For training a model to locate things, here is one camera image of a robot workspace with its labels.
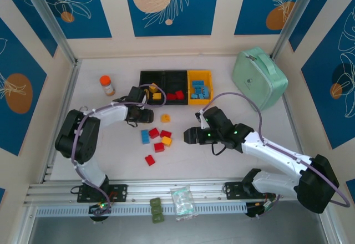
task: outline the blue block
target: blue block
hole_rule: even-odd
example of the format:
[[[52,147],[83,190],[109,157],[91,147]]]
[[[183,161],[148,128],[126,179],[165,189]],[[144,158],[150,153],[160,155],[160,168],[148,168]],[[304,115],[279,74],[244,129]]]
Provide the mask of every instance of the blue block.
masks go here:
[[[149,141],[149,133],[148,133],[148,129],[144,129],[140,131],[141,137],[142,137],[142,143],[143,144],[148,144]]]
[[[196,86],[204,86],[205,82],[203,80],[193,80],[192,81],[192,87],[196,87]]]
[[[204,97],[205,97],[205,99],[208,99],[210,97],[209,87],[207,87],[207,86],[204,86]]]

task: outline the wall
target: wall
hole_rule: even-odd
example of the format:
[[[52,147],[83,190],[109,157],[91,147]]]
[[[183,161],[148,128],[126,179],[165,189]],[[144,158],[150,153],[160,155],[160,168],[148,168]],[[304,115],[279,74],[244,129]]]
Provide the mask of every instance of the wall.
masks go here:
[[[269,53],[296,0],[46,1],[75,55],[102,58]]]
[[[329,75],[328,78],[323,76],[323,73],[326,72],[328,67],[331,67],[331,65],[327,63],[333,60],[333,51],[335,53],[339,51],[338,49],[334,49],[330,52],[326,52],[324,50],[322,57],[319,58],[319,61],[311,61],[313,66],[310,66],[310,68],[317,68],[320,71],[320,74],[316,75],[318,83],[327,84],[324,91],[325,96],[319,102],[319,104],[323,105],[323,108],[329,104],[329,117],[323,118],[323,121],[318,114],[315,102],[313,101],[305,78],[301,72],[301,68],[305,64],[307,65],[306,62],[310,57],[312,59],[313,52],[317,49],[320,42],[324,39],[351,1],[352,0],[328,0],[296,51],[293,52],[291,46],[288,44],[277,60],[278,66],[285,72],[289,79],[289,87],[286,91],[286,95],[305,153],[311,156],[321,154],[328,158],[338,177],[340,189],[346,193],[350,200],[350,194],[345,182],[355,177],[355,139],[346,141],[344,144],[339,146],[331,145],[323,126],[326,123],[332,123],[339,119],[339,117],[337,117],[338,108],[342,108],[345,113],[344,105],[340,105],[342,104],[340,101],[344,101],[345,96],[341,96],[341,98],[337,99],[337,101],[339,101],[339,105],[337,104],[336,107],[333,107],[331,103],[333,100],[335,101],[335,99],[330,98],[329,94],[331,92],[332,76]],[[339,39],[336,38],[333,41],[337,48]],[[318,92],[322,89],[323,88],[321,86],[316,88]],[[353,132],[352,123],[354,123],[354,118],[348,119],[348,125],[344,126],[342,129],[336,130],[336,134],[339,138],[345,133],[348,134],[349,132]],[[341,201],[340,197],[337,195],[333,198]],[[355,231],[352,226],[355,217],[355,208],[352,200],[351,203],[352,206],[349,209],[332,205],[334,206],[336,214],[341,222],[340,228],[344,230],[349,240],[355,239]]]
[[[42,92],[39,91],[37,105],[32,104],[31,106],[35,109],[32,119],[30,118],[29,127],[25,128],[26,138],[19,153],[0,148],[0,187],[6,190],[0,206],[0,243],[8,243],[11,232],[16,229],[16,223],[19,221],[18,212],[24,201],[28,185],[37,182],[41,174],[40,170],[46,160],[46,152],[52,140],[60,103],[72,68],[59,48],[52,57],[12,0],[0,0],[0,19],[47,75],[44,75],[45,82]],[[5,52],[11,48],[10,41],[8,44]],[[22,61],[23,65],[10,65],[12,61],[10,59],[3,60],[3,55],[5,54],[0,56],[0,72],[2,73],[11,71],[13,67],[23,67],[24,71],[26,67],[32,67],[27,60]],[[18,50],[18,52],[13,51],[13,58],[23,59],[24,57]],[[33,94],[36,86],[36,82],[32,82]],[[9,120],[9,116],[4,113],[9,111],[10,104],[5,96],[0,101],[2,104],[0,105],[0,113],[2,114],[0,123],[3,123]],[[15,137],[16,132],[17,128],[3,127],[0,138],[6,138],[8,134],[14,134]]]

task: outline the plastic bag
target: plastic bag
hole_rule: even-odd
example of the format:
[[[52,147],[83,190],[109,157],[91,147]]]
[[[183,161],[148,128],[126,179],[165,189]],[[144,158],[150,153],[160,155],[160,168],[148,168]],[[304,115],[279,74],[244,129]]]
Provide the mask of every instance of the plastic bag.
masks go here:
[[[196,212],[196,206],[194,203],[194,199],[192,198],[190,186],[170,189],[170,192],[171,197],[173,197],[173,202],[175,204],[175,213],[177,215],[177,221],[191,219],[199,215]]]

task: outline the purple cable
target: purple cable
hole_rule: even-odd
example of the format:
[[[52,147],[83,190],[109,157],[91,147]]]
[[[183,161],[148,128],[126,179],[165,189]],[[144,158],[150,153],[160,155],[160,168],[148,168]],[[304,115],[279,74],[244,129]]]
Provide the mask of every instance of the purple cable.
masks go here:
[[[164,101],[161,105],[150,105],[150,104],[139,104],[139,105],[143,105],[143,106],[154,106],[154,107],[161,107],[163,105],[165,105],[166,103],[166,94],[163,92],[162,89],[160,89],[158,86],[156,85],[152,85],[152,84],[143,84],[139,87],[147,87],[147,86],[154,86],[156,87],[158,90],[160,90],[164,96]],[[78,128],[77,128],[77,132],[75,133],[75,137],[74,137],[74,142],[73,142],[73,148],[72,148],[72,155],[70,157],[72,164],[74,165],[74,169],[75,171],[78,173],[78,175],[81,177],[81,179],[83,179],[83,182],[86,183],[87,185],[89,185],[90,187],[93,187],[94,189],[98,190],[102,195],[104,195],[104,197],[107,200],[107,208],[105,208],[105,210],[103,212],[101,212],[101,210],[94,212],[95,216],[102,216],[104,214],[107,214],[109,212],[109,210],[111,209],[111,201],[109,196],[106,194],[105,191],[103,191],[102,189],[100,189],[100,187],[97,187],[95,184],[91,183],[89,180],[86,179],[86,177],[80,172],[80,170],[78,169],[78,162],[75,161],[75,151],[77,149],[77,145],[78,145],[78,139],[79,139],[79,134],[83,128],[83,125],[85,123],[85,121],[87,120],[87,118],[91,115],[93,115],[95,112],[98,111],[102,111],[108,108],[112,108],[114,106],[119,106],[119,105],[125,105],[125,104],[135,104],[137,105],[137,103],[133,103],[133,102],[126,102],[126,103],[115,103],[115,104],[109,104],[103,107],[100,107],[98,109],[95,109],[95,111],[92,111],[90,113],[88,113],[86,116],[84,116],[84,118],[81,120]]]
[[[286,151],[283,151],[281,149],[279,149],[278,147],[275,147],[273,146],[272,144],[268,144],[268,143],[265,143],[265,140],[261,134],[261,126],[262,126],[262,117],[261,117],[261,112],[260,112],[260,109],[257,107],[257,105],[252,101],[250,100],[247,96],[243,95],[243,94],[240,94],[240,93],[232,93],[232,92],[229,92],[229,93],[221,93],[219,95],[217,95],[216,97],[214,97],[209,103],[208,105],[206,105],[202,110],[205,111],[217,98],[223,96],[223,95],[237,95],[237,96],[240,96],[244,99],[246,99],[252,106],[254,106],[255,110],[257,111],[258,115],[259,115],[259,127],[258,127],[258,134],[259,134],[259,138],[260,140],[268,147],[282,153],[282,154],[285,154],[286,156],[294,159],[295,161],[298,160],[297,157],[293,156],[292,154],[289,154],[288,152]],[[350,207],[350,202],[349,200],[346,198],[345,194],[342,193],[342,191],[340,189],[338,189],[326,176],[324,176],[321,172],[319,172],[317,169],[315,169],[313,166],[309,165],[308,163],[300,160],[300,164],[304,165],[305,167],[311,169],[314,173],[316,173],[319,177],[321,177],[326,183],[329,184],[329,186],[335,190],[336,193],[338,193],[340,195],[340,197],[344,200],[345,204],[343,204],[342,202],[338,202],[338,201],[333,201],[333,200],[330,200],[331,203],[333,204],[336,204],[336,205],[340,205],[342,207],[346,207],[346,208],[349,208]]]

